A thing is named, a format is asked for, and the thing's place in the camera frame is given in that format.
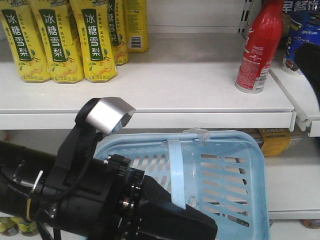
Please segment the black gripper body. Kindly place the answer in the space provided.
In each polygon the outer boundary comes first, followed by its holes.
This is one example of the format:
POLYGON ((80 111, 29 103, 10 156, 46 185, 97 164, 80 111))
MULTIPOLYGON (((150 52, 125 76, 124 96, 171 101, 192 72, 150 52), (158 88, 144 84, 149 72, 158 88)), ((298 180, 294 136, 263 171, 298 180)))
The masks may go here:
POLYGON ((125 177, 118 208, 122 214, 115 240, 214 240, 218 226, 199 210, 171 202, 171 195, 153 177, 132 168, 122 155, 107 157, 125 177))

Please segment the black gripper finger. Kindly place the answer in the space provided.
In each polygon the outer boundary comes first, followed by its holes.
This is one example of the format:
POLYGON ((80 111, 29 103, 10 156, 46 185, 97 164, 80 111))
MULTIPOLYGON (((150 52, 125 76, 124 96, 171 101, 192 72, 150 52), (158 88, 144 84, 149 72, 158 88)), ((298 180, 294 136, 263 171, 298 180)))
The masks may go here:
POLYGON ((294 61, 311 85, 320 108, 320 46, 304 43, 294 52, 294 61))

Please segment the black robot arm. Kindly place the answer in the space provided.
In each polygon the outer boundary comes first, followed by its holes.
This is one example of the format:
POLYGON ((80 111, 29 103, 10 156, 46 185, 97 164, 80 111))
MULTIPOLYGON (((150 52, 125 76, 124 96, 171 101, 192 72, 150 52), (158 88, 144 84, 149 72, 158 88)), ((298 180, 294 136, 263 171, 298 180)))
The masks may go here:
POLYGON ((9 142, 0 144, 0 210, 43 228, 89 240, 213 240, 216 222, 186 206, 180 208, 153 177, 130 167, 131 160, 111 155, 92 159, 72 189, 85 161, 54 170, 56 157, 9 142))

